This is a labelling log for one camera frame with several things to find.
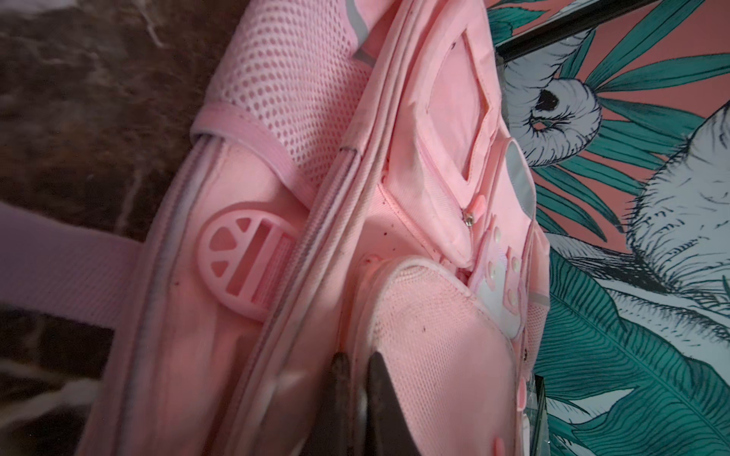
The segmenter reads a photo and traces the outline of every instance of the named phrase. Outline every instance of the front pocket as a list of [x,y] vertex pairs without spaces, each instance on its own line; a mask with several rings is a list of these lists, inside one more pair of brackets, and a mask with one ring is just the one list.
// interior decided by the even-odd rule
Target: front pocket
[[447,269],[421,257],[372,265],[353,300],[350,356],[353,443],[366,423],[370,355],[388,368],[420,453],[478,455],[518,437],[518,371],[512,345],[482,304]]
[[500,106],[484,7],[479,1],[449,0],[412,68],[384,183],[457,267],[473,261],[464,210],[480,188]]

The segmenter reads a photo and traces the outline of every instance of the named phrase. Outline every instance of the strap adjuster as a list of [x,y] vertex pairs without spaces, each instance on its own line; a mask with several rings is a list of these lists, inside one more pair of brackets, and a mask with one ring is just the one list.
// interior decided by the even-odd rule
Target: strap adjuster
[[230,310],[264,321],[296,243],[296,230],[278,215],[235,209],[210,220],[198,241],[198,270]]

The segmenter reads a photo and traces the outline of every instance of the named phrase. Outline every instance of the mesh padding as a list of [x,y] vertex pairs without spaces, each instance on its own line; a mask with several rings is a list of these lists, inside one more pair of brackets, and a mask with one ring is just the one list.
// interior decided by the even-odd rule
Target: mesh padding
[[208,87],[206,102],[245,109],[319,187],[350,124],[369,70],[337,0],[252,1]]
[[374,311],[372,347],[385,358],[423,456],[488,455],[496,437],[513,445],[512,352],[467,293],[438,271],[413,266],[398,273]]
[[542,332],[545,329],[545,320],[548,318],[549,306],[544,306],[533,301],[527,303],[527,360],[523,366],[523,372],[532,372],[537,361],[537,352],[542,340]]

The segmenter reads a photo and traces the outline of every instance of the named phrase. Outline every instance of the brown marble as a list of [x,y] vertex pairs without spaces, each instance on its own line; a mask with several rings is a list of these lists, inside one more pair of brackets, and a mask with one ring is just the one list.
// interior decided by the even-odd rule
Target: brown marble
[[[144,240],[247,1],[41,3],[0,1],[0,201]],[[0,454],[73,454],[112,337],[0,303],[0,408],[52,404]]]
[[1,14],[0,198],[144,239],[244,8],[87,0]]

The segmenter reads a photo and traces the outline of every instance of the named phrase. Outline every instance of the pink backpack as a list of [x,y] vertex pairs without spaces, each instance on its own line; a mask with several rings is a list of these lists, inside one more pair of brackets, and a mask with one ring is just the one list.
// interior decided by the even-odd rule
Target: pink backpack
[[78,454],[526,454],[549,246],[501,99],[479,0],[253,0],[144,246],[3,206],[0,298],[116,329]]

